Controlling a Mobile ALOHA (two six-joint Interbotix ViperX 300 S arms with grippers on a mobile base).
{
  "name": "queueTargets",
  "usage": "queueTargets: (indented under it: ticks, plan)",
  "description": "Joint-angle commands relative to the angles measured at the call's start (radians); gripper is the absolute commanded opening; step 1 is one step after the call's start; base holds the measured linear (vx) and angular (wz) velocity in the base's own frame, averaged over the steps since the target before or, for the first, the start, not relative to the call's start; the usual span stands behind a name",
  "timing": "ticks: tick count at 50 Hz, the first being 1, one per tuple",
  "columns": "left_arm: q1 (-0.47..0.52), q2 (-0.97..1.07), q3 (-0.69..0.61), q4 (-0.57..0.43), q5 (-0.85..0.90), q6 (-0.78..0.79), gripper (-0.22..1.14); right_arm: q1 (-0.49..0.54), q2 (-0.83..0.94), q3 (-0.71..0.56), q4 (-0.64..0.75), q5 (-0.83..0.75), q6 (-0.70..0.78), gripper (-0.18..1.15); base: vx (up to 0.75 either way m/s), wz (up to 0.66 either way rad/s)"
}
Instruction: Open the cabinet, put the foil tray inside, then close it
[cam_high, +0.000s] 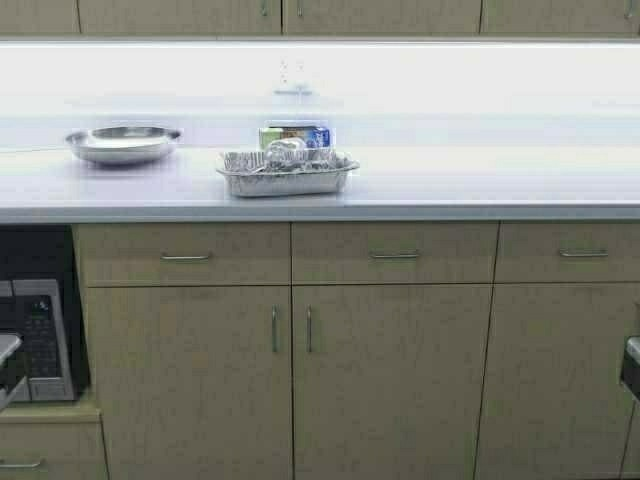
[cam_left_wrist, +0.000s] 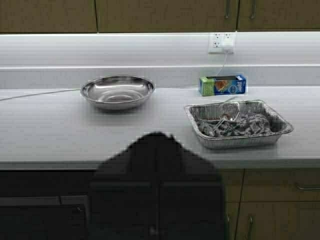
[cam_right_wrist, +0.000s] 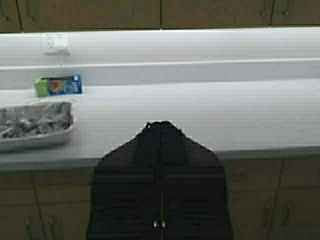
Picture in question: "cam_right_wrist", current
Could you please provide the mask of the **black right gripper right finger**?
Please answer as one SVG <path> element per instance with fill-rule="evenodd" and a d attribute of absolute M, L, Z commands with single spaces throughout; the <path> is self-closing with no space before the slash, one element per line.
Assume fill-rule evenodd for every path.
<path fill-rule="evenodd" d="M 165 240 L 231 240 L 226 172 L 209 149 L 161 122 Z"/>

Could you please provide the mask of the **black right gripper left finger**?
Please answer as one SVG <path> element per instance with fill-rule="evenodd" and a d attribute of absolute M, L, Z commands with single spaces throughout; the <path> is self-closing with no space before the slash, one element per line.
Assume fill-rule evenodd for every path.
<path fill-rule="evenodd" d="M 133 139 L 96 165 L 90 190 L 88 240 L 152 240 L 161 123 L 147 123 Z"/>

